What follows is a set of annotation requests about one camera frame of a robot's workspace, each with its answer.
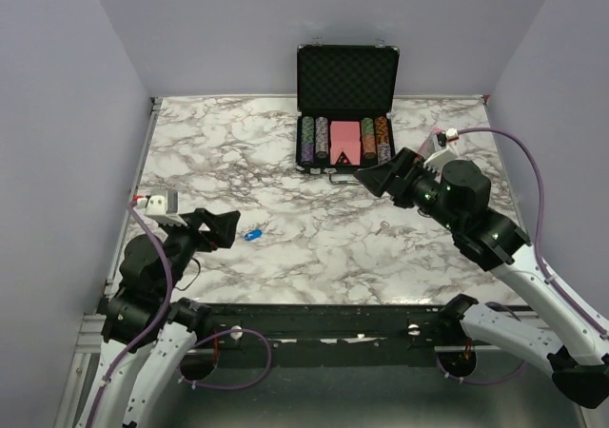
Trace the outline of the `blue key tag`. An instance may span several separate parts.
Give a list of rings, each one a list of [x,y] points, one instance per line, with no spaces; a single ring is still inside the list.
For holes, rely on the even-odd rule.
[[[254,229],[246,232],[244,239],[248,242],[261,238],[263,231],[261,229]]]

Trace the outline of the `silver key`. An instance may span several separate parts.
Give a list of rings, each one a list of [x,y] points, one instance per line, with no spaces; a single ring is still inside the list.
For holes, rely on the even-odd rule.
[[[382,221],[379,225],[378,230],[376,231],[375,235],[378,236],[381,233],[388,231],[390,229],[391,225],[390,223],[388,223],[387,221]]]

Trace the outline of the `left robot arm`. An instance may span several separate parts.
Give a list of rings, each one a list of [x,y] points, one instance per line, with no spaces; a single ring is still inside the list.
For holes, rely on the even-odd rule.
[[[166,233],[146,224],[125,246],[122,280],[105,308],[100,358],[80,427],[144,427],[154,404],[190,347],[210,338],[209,308],[171,296],[197,253],[230,248],[241,215],[204,208],[157,216]]]

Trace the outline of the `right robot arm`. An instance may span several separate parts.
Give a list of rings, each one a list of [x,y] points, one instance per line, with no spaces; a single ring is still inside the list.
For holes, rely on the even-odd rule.
[[[440,337],[493,344],[536,366],[576,404],[596,409],[608,398],[608,320],[546,265],[538,247],[511,219],[489,205],[491,181],[468,160],[447,162],[440,174],[403,148],[356,179],[374,196],[388,194],[400,208],[418,208],[451,233],[453,244],[481,270],[514,292],[548,326],[542,332],[495,314],[467,296],[438,320]]]

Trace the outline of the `pink card box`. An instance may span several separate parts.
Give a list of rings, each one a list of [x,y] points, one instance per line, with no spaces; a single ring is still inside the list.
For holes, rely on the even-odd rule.
[[[434,127],[427,135],[422,145],[419,147],[418,153],[427,159],[434,153],[446,149],[446,146],[446,132],[442,129]]]

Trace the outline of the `black poker chip case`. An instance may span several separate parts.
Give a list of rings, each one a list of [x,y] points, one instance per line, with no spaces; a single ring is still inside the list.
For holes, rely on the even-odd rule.
[[[400,51],[396,47],[300,45],[297,48],[296,167],[307,175],[353,174],[396,153],[391,121]],[[359,121],[361,164],[330,163],[332,121]]]

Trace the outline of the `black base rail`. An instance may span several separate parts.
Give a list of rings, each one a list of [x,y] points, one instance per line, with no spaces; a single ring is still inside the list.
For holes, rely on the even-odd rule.
[[[446,305],[201,305],[173,302],[141,342],[152,343],[173,323],[199,343],[183,363],[190,374],[221,368],[392,366],[427,367],[449,356],[469,368],[472,334],[462,321],[480,307],[466,295]]]

